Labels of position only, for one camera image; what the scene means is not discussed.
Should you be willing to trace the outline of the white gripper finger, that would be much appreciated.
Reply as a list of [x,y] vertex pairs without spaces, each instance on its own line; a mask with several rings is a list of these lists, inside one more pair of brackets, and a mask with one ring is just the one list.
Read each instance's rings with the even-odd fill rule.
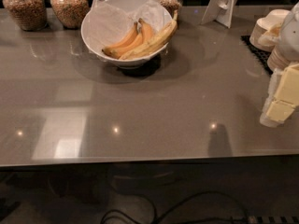
[[270,128],[276,128],[279,125],[278,121],[271,120],[267,115],[267,111],[274,99],[274,94],[276,90],[278,89],[279,82],[281,80],[283,71],[281,69],[276,68],[270,77],[269,86],[268,86],[268,97],[266,98],[262,114],[260,116],[260,123],[263,126],[270,127]]

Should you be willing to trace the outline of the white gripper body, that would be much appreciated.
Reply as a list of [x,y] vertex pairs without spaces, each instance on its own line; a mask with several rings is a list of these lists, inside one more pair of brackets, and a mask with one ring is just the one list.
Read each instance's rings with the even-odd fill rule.
[[299,2],[282,23],[278,47],[287,60],[291,62],[299,60]]

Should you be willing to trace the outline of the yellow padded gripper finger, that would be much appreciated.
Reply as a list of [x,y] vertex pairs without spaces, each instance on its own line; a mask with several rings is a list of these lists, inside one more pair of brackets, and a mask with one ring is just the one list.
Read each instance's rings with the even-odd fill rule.
[[299,63],[291,63],[282,70],[282,77],[266,115],[284,122],[299,106]]

